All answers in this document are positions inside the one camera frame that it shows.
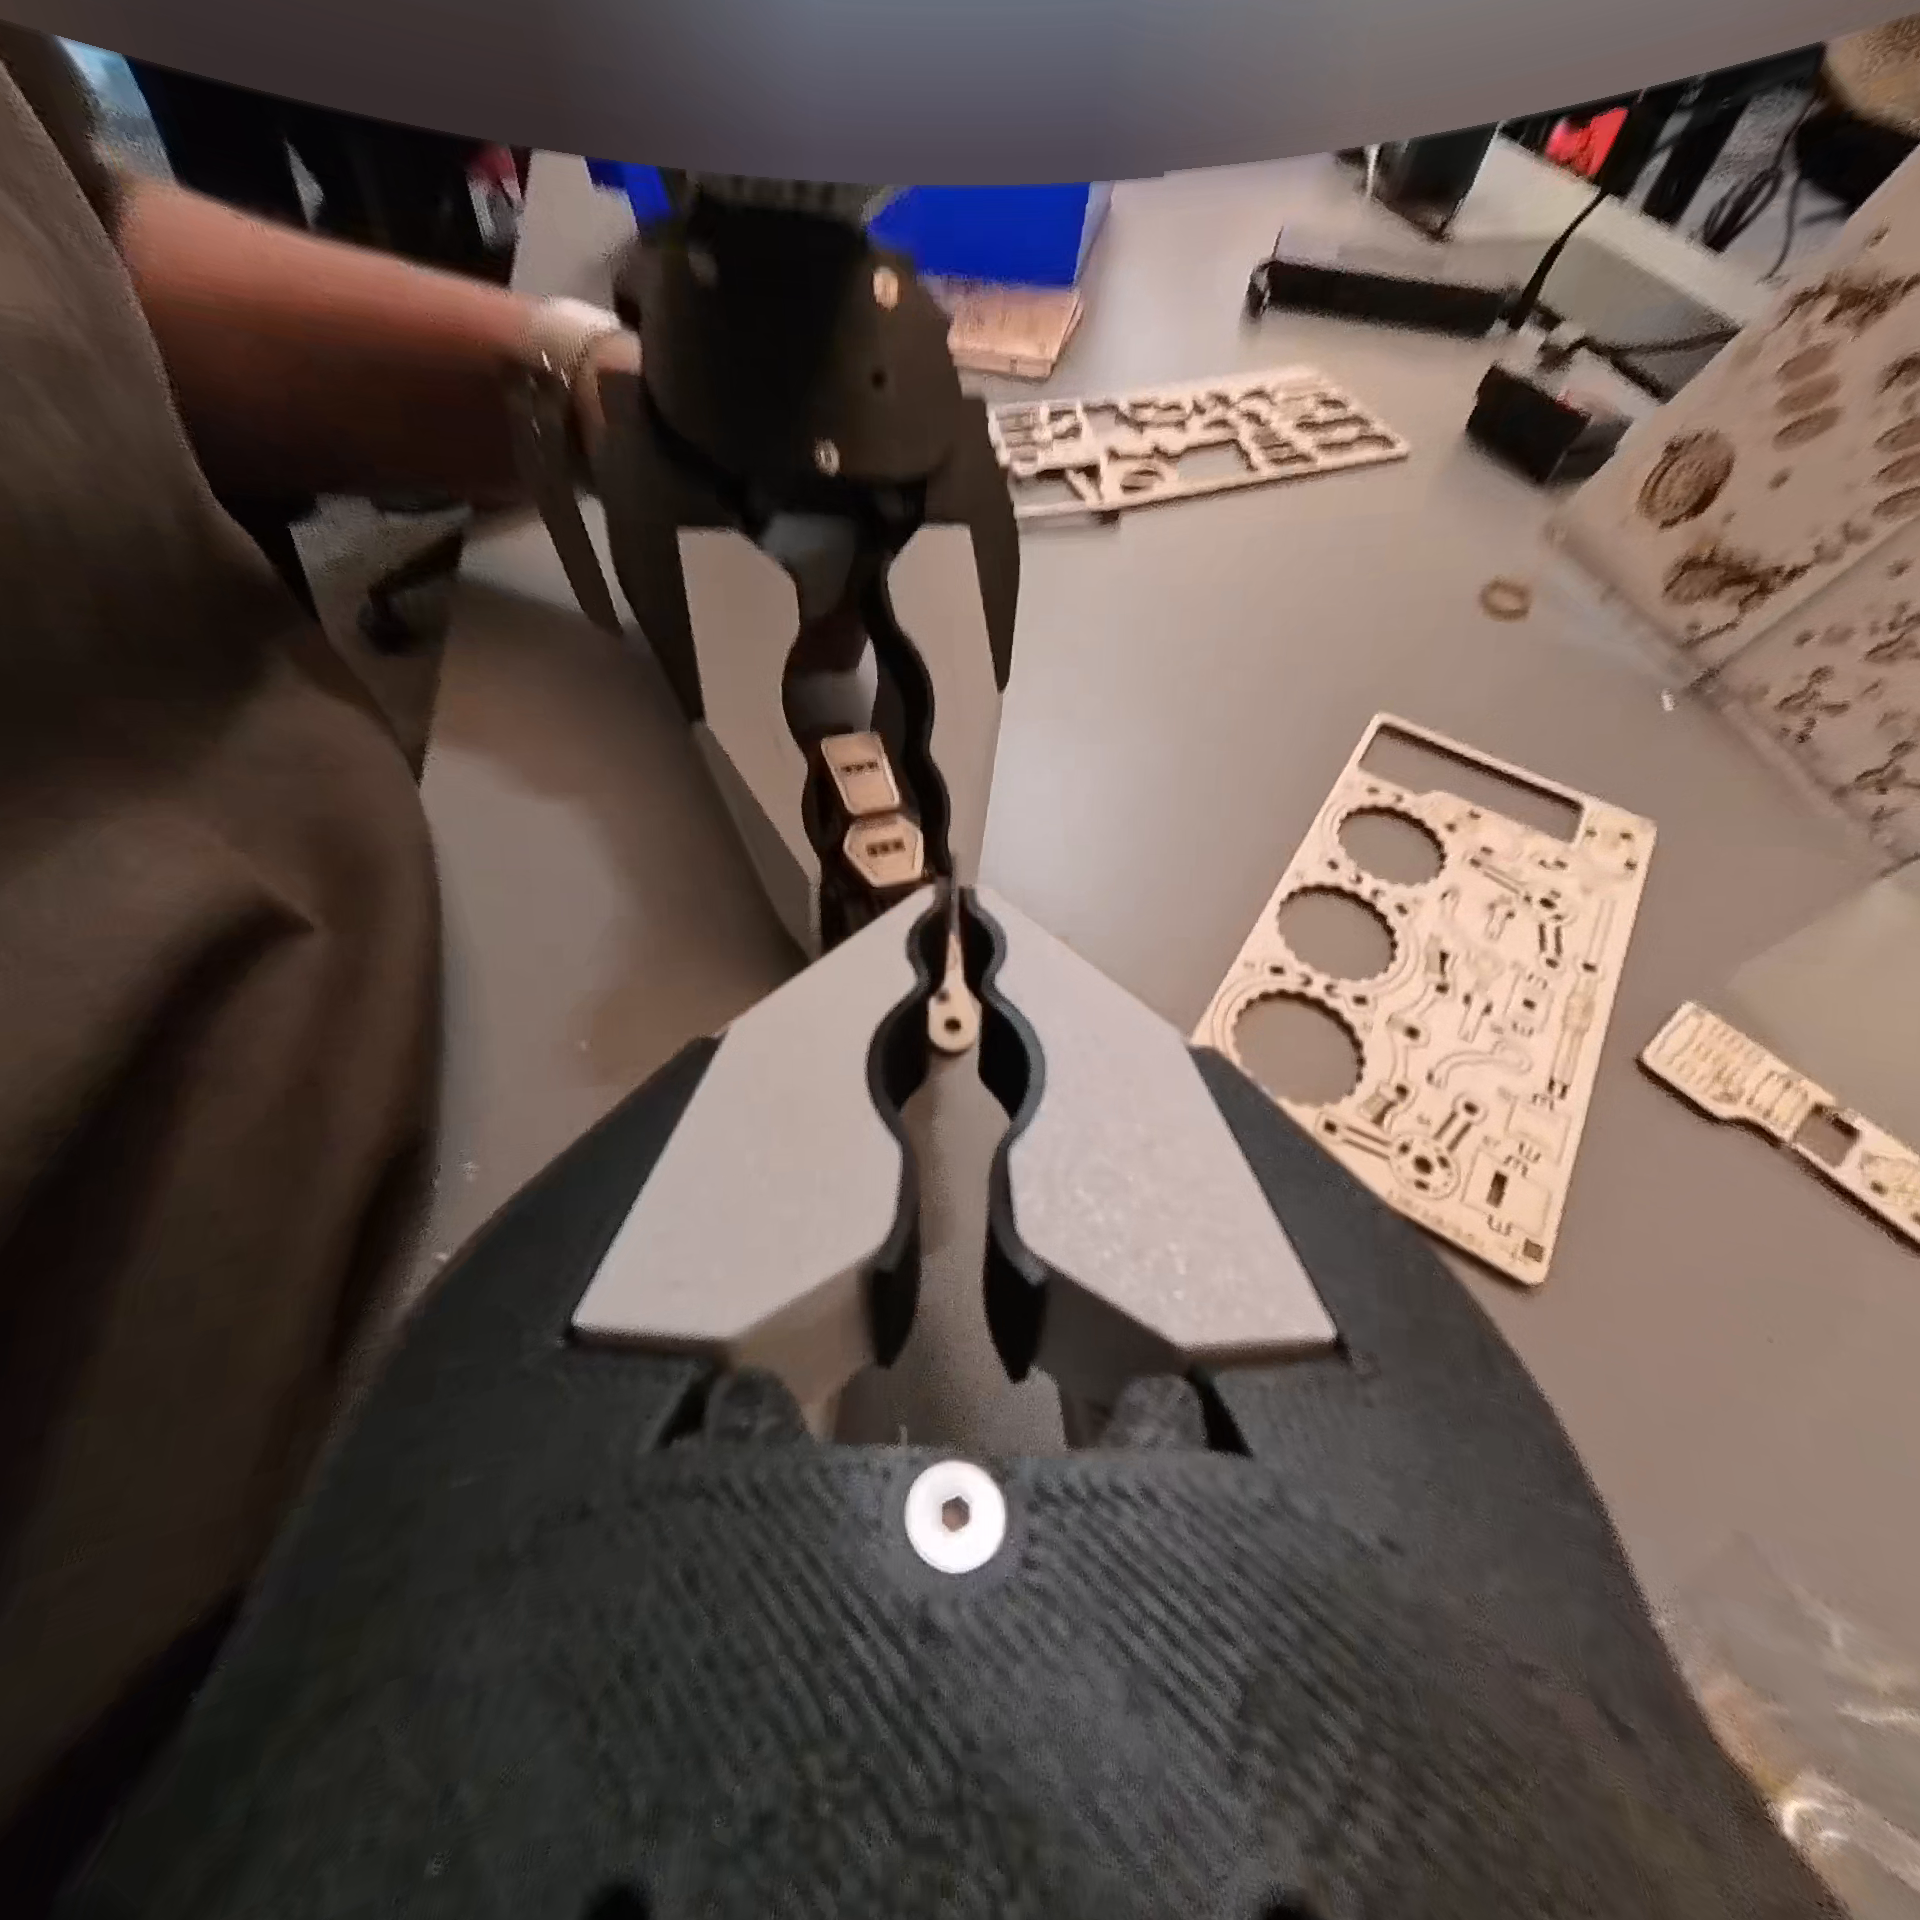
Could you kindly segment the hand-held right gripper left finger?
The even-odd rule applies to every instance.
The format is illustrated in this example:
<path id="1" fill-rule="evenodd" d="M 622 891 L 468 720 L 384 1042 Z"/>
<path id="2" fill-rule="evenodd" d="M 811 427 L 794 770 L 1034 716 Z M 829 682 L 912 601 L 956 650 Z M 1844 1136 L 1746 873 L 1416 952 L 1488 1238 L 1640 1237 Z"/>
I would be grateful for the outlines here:
<path id="1" fill-rule="evenodd" d="M 903 1441 L 886 1386 L 940 1308 L 966 1188 L 936 1122 L 932 993 L 953 895 L 923 887 L 736 1016 L 611 1232 L 569 1336 L 772 1373 L 822 1441 Z"/>

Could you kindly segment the wooden model motorcycle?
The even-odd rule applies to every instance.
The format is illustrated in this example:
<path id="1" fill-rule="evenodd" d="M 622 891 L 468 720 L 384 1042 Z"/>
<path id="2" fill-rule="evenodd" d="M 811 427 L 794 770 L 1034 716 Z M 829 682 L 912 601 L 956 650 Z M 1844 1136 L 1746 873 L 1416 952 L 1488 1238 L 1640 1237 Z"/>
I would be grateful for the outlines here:
<path id="1" fill-rule="evenodd" d="M 945 891 L 945 959 L 923 1025 L 940 1055 L 970 1055 L 979 1042 L 979 1001 L 966 972 L 961 905 L 932 865 L 923 820 L 908 803 L 877 732 L 833 732 L 806 741 L 806 833 L 817 852 L 817 955 L 829 955 L 915 891 Z"/>

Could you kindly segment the person's left forearm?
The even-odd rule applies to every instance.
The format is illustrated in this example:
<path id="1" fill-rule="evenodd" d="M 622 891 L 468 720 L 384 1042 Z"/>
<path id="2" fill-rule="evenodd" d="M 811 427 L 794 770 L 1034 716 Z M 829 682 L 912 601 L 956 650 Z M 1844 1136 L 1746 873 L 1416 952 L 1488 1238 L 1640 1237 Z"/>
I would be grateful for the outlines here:
<path id="1" fill-rule="evenodd" d="M 118 180 L 118 260 L 207 475 L 233 494 L 513 505 L 527 296 Z M 595 439 L 601 393 L 562 439 Z"/>

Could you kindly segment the grey desk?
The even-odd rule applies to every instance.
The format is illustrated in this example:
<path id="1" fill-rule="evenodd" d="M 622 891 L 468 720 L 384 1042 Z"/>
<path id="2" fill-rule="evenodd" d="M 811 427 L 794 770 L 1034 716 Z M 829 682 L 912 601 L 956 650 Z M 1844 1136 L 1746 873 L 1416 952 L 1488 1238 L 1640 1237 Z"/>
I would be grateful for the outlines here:
<path id="1" fill-rule="evenodd" d="M 1554 1399 L 1656 1606 L 1797 1586 L 1917 1662 L 1917 1252 L 1636 1051 L 1877 895 L 1807 803 L 1460 443 L 1482 354 L 1241 330 L 1325 160 L 1117 191 L 1058 389 L 1307 361 L 1410 461 L 1024 540 L 987 883 L 1192 1025 L 1374 716 L 1656 827 L 1553 1282 L 1458 1258 Z M 794 972 L 655 667 L 576 606 L 533 519 L 476 529 L 425 803 L 448 905 L 435 1168 L 389 1315 L 685 1038 Z"/>

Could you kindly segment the silver mesh wristwatch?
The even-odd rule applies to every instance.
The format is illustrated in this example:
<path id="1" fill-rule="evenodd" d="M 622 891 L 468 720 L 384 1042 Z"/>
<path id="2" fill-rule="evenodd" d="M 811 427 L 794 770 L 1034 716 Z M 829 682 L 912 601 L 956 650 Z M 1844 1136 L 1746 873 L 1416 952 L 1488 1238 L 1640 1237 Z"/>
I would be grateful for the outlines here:
<path id="1" fill-rule="evenodd" d="M 518 364 L 558 383 L 576 406 L 587 406 L 609 372 L 641 372 L 641 336 L 605 305 L 527 299 Z"/>

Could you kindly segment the blue box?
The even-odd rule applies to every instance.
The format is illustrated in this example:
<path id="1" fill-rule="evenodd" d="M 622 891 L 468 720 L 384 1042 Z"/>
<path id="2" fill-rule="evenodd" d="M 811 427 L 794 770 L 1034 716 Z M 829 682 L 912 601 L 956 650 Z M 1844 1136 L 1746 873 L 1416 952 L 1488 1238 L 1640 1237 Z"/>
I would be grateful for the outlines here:
<path id="1" fill-rule="evenodd" d="M 908 185 L 870 214 L 870 237 L 923 281 L 1075 286 L 1111 206 L 1111 180 Z"/>

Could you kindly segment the stack of wooden sheets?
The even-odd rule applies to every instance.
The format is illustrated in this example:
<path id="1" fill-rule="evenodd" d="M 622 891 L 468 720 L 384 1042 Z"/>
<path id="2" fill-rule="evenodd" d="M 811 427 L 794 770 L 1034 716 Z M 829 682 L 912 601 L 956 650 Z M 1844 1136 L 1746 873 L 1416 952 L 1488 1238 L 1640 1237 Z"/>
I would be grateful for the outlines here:
<path id="1" fill-rule="evenodd" d="M 953 364 L 1011 383 L 1048 383 L 1083 321 L 1078 286 L 945 281 L 936 305 L 947 317 Z"/>

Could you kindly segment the wooden puzzle sheet many cutouts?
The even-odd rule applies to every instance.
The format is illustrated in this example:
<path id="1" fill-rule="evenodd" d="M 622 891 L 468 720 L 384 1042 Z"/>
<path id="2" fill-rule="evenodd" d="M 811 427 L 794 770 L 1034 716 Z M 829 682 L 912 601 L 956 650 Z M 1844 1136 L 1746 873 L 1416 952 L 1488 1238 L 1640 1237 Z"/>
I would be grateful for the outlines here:
<path id="1" fill-rule="evenodd" d="M 991 406 L 1024 527 L 1117 520 L 1137 510 L 1388 468 L 1410 443 L 1313 364 L 1173 383 L 1117 399 Z"/>

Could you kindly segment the wooden puzzle sheet round holes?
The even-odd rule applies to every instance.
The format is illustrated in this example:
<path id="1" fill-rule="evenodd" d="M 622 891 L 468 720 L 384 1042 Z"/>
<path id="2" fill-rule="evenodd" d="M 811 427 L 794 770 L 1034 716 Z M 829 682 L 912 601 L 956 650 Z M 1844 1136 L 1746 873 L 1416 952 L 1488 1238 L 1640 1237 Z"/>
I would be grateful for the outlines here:
<path id="1" fill-rule="evenodd" d="M 1241 1071 L 1265 1005 L 1338 1025 L 1356 1083 L 1271 1097 L 1380 1203 L 1553 1276 L 1656 830 L 1374 716 L 1193 1042 Z"/>

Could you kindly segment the black power strip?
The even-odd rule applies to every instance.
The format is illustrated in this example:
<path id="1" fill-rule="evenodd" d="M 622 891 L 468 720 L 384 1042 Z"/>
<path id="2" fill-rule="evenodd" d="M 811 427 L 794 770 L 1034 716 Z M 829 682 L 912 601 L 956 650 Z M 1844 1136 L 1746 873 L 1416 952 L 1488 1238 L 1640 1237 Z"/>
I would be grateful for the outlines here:
<path id="1" fill-rule="evenodd" d="M 1246 272 L 1245 321 L 1310 317 L 1484 339 L 1521 310 L 1521 285 L 1465 272 L 1443 248 L 1367 249 L 1332 231 L 1286 225 Z"/>

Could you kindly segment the person's olive clothing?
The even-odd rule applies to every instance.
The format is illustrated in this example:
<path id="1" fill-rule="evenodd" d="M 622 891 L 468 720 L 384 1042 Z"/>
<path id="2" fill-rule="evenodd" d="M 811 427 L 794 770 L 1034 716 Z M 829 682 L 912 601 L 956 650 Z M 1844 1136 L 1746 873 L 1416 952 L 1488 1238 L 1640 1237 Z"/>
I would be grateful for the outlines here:
<path id="1" fill-rule="evenodd" d="M 66 1850 L 319 1449 L 419 1168 L 388 716 L 208 494 L 60 49 L 0 87 L 0 1797 Z"/>

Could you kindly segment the small wooden puzzle sheet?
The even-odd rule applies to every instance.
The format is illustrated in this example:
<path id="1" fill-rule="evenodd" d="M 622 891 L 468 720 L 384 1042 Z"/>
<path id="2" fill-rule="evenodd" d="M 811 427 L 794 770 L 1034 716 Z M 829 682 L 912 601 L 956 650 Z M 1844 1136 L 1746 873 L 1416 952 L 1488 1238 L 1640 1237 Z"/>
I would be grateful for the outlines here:
<path id="1" fill-rule="evenodd" d="M 1920 1243 L 1920 1159 L 1765 1042 L 1682 1001 L 1640 1046 L 1640 1071 L 1692 1113 L 1772 1142 L 1899 1243 Z"/>

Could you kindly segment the black box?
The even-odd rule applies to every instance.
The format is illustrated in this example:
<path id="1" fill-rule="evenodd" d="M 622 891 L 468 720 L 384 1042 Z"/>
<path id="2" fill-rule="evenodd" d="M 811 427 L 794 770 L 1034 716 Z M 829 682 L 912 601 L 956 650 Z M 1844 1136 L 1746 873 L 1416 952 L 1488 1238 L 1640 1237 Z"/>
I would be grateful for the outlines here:
<path id="1" fill-rule="evenodd" d="M 1594 349 L 1497 358 L 1473 393 L 1465 443 L 1533 489 L 1594 482 L 1634 427 L 1628 389 Z"/>

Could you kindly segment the printed instruction booklet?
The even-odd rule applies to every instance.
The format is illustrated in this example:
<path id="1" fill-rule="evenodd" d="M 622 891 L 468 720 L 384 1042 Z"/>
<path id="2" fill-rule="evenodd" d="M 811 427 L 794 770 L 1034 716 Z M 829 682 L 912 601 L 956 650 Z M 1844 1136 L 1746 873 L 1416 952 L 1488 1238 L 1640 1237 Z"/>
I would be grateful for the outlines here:
<path id="1" fill-rule="evenodd" d="M 1920 848 L 1920 160 L 1553 519 L 1680 677 Z"/>

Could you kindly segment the clear plastic parts bag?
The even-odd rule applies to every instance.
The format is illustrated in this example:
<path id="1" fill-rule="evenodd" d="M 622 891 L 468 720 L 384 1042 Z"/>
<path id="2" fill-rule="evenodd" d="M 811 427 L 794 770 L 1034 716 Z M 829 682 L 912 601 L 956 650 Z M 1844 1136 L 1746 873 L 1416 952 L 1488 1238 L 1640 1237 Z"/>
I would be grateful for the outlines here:
<path id="1" fill-rule="evenodd" d="M 1862 1622 L 1765 1580 L 1669 1602 L 1660 1634 L 1718 1748 L 1847 1918 L 1920 1914 L 1920 1678 Z"/>

